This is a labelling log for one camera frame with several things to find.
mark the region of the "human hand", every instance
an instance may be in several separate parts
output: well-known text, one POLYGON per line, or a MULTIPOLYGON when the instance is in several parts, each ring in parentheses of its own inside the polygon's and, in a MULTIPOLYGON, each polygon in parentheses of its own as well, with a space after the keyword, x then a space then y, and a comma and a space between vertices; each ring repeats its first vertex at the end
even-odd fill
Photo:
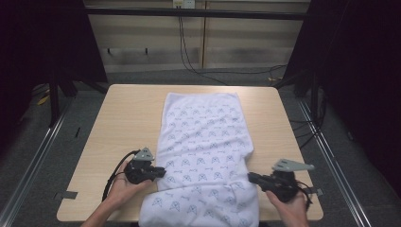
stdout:
POLYGON ((109 195, 105 200, 105 202, 109 202, 114 209, 122 206, 137 192, 149 187, 152 184, 151 180, 146 180, 139 184, 130 183, 126 175, 123 173, 127 163, 128 162, 125 161, 119 168, 118 173, 113 180, 113 185, 109 191, 109 195))
POLYGON ((306 216, 306 201, 301 191, 287 203, 281 202, 271 191, 267 191, 266 195, 287 227, 309 226, 306 216))

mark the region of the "wall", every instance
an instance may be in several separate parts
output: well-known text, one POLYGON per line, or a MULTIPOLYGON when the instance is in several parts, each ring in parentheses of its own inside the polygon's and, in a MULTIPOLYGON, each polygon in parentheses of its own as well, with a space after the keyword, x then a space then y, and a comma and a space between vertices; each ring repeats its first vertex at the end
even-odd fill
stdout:
MULTIPOLYGON (((172 8, 172 1, 87 0, 86 6, 172 8)), ((308 1, 196 1, 196 9, 306 12, 308 1)), ((176 17, 90 15, 99 49, 180 49, 176 17)), ((183 18, 186 47, 196 67, 230 67, 233 54, 250 56, 242 66, 288 62, 302 22, 252 19, 183 18)), ((105 64, 110 56, 102 55, 105 64)))

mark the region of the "white towel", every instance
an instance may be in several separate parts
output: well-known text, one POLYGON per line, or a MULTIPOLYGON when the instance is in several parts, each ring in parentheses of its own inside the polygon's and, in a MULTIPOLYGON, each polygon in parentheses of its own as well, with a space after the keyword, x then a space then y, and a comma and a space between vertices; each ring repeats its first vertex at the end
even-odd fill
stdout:
POLYGON ((166 174, 145 197, 139 225, 257 226, 245 165, 252 151, 236 94, 168 94, 156 153, 166 174))

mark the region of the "forearm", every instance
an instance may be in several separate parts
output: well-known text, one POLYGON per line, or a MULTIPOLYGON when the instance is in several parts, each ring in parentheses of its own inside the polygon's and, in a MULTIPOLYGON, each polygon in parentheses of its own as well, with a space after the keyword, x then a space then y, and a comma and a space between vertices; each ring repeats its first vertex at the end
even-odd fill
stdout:
POLYGON ((308 227, 309 223, 307 221, 306 214, 299 212, 299 210, 293 212, 285 210, 280 213, 280 218, 286 227, 308 227))
POLYGON ((105 200, 97 207, 94 213, 86 219, 81 227, 103 226, 115 209, 115 205, 105 200))

